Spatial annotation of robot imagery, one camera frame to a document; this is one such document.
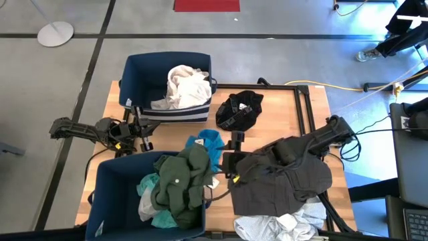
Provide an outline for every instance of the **concrete floor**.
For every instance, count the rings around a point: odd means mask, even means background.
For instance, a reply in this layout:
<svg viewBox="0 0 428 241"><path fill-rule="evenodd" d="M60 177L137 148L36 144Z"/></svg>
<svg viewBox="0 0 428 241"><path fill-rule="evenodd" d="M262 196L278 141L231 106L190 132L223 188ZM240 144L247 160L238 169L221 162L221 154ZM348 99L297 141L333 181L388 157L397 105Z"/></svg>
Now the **concrete floor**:
<svg viewBox="0 0 428 241"><path fill-rule="evenodd" d="M109 0L37 0L54 21L68 21L76 33L99 33ZM356 4L341 4L346 12ZM107 33L271 33L384 35L395 12L392 3L368 3L353 15L339 17L329 1L241 1L240 13L175 13L173 0L117 0ZM0 33L37 33L46 22L29 1L7 1L0 9ZM31 230L48 175L60 147L49 139L51 122L70 116L85 78L96 39L73 39L58 48L43 48L36 39L0 38L0 141L26 149L24 157L0 157L0 232ZM119 80L130 54L192 51L211 54L213 75L220 83L274 84L314 80L360 88L365 82L390 82L421 59L412 48L393 58L359 63L357 51L372 41L332 39L105 39L92 76L80 122L102 117L110 82ZM327 88L332 112L367 95ZM403 94L414 102L426 94ZM387 115L395 101L379 93L337 114L354 130ZM390 127L389 121L375 128ZM347 172L388 179L395 177L392 134L362 136L362 157L345 163ZM46 228L68 228L83 189L86 161L93 144L73 140Z"/></svg>

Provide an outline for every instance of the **wooden tabletop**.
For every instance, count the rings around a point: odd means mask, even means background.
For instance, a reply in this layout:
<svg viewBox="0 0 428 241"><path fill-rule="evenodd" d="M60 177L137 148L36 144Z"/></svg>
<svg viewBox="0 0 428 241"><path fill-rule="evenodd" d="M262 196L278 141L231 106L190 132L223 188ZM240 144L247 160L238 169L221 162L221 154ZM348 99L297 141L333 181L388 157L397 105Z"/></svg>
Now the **wooden tabletop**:
<svg viewBox="0 0 428 241"><path fill-rule="evenodd" d="M316 128L323 127L326 124L326 118L330 116L326 92L323 86L310 86L310 99L314 114ZM162 124L150 137L154 149L157 151L181 151L190 135L197 136L203 129L215 129L221 133L223 141L226 143L231 138L229 131L218 129L215 125L215 113L221 103L229 98L232 93L241 92L242 89L217 89L211 100L209 117L206 123L201 124ZM262 113L257 118L257 123L245 132L245 142L242 143L242 151L253 151L281 137L300 136L298 117L296 112L296 103L294 92L289 90L254 90L258 94L263 94L264 98L261 103ZM103 117L122 119L124 108L118 103L119 87L118 82L113 81L108 95L106 108ZM301 96L303 110L304 99ZM304 111L304 120L306 132L309 133L308 116ZM141 140L136 141L136 148L139 149ZM94 153L101 151L104 147L97 143ZM95 188L96 170L100 162L113 159L114 152L106 151L93 158L88 178L86 180L82 199L80 202L76 224L82 224L89 218L90 204L87 199L89 194ZM344 177L342 163L334 157L327 156L325 162L332 171L332 187L328 190L328 197L338 214L354 230L356 224L354 213L350 203L348 187ZM220 184L213 190L213 196L216 197L227 190L227 182L224 175L217 175L216 178ZM237 216L233 214L231 196L215 201L211 204L206 213L206 230L207 231L234 231L233 221Z"/></svg>

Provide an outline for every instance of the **yellow cable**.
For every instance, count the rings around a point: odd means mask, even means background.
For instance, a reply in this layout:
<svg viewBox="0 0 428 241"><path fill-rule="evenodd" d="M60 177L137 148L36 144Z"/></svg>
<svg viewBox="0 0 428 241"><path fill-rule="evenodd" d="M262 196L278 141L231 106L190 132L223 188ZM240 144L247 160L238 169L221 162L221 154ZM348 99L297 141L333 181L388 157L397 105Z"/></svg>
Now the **yellow cable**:
<svg viewBox="0 0 428 241"><path fill-rule="evenodd" d="M354 10L350 11L349 13L340 13L339 12L339 5L337 4L337 1L334 0L334 6L337 6L337 8L334 7L334 10L337 12L337 14L339 14L339 16L346 16L346 15L350 15L351 13L355 12L356 10L358 10L360 7L362 7L366 2L368 2L368 0L364 0L364 2L361 3L361 5L359 5L357 8L355 8Z"/></svg>
<svg viewBox="0 0 428 241"><path fill-rule="evenodd" d="M396 81L396 82L403 82L403 81L406 81L408 79L411 79L411 78L414 78L414 77L418 77L418 76L421 76L421 75L426 74L426 73L428 73L428 70L423 71L423 72L421 72L419 74L412 75L412 76L410 76L410 77L408 77L408 78L406 78L404 80L399 80L399 81ZM322 85L322 86L328 86L328 87L332 87L332 88L338 88L338 89L341 89L341 90L364 91L364 89L362 89L362 88L347 88L347 87L335 86L333 84L326 84L326 83L321 83L321 82L311 81L311 80L293 80L293 81L290 81L290 82L286 82L284 85L289 85L289 84L293 84L293 83L313 83L313 84L319 84L319 85ZM377 89L385 87L385 86L386 85L376 86L376 87L369 88L369 90L377 90Z"/></svg>

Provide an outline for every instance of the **blue bin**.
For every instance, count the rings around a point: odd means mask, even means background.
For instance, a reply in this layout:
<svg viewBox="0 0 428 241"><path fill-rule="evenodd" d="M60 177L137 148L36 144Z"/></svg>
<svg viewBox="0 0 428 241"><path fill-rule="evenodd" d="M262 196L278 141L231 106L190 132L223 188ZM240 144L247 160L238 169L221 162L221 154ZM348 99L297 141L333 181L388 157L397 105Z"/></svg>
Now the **blue bin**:
<svg viewBox="0 0 428 241"><path fill-rule="evenodd" d="M143 118L163 123L207 121L211 99L203 105L179 110L151 109L151 101L163 99L167 94L169 71L181 64L208 72L207 81L210 83L212 93L215 93L217 83L213 84L211 76L211 56L193 52L137 54L129 56L126 60L120 82L119 103L125 108L140 106Z"/></svg>
<svg viewBox="0 0 428 241"><path fill-rule="evenodd" d="M178 152L154 151L102 162L98 166L92 209L86 228L87 240L182 240L205 232L205 206L201 206L201 225L190 229L155 228L152 220L140 220L140 196L136 186L154 173L153 163L161 155ZM102 225L102 234L95 233Z"/></svg>

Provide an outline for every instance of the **metal pole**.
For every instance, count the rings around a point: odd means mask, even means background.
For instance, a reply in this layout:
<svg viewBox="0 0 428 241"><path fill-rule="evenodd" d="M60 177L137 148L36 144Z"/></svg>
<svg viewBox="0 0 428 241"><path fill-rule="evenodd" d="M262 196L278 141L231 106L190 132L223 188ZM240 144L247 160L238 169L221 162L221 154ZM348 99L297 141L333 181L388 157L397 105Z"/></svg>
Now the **metal pole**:
<svg viewBox="0 0 428 241"><path fill-rule="evenodd" d="M34 0L30 0L31 3L33 3L34 7L39 11L39 13L43 16L43 18L51 25L51 27L59 34L61 35L61 37L63 37L63 35L61 34L61 32L56 28L56 26L47 18L46 14L41 10L40 6L35 3Z"/></svg>

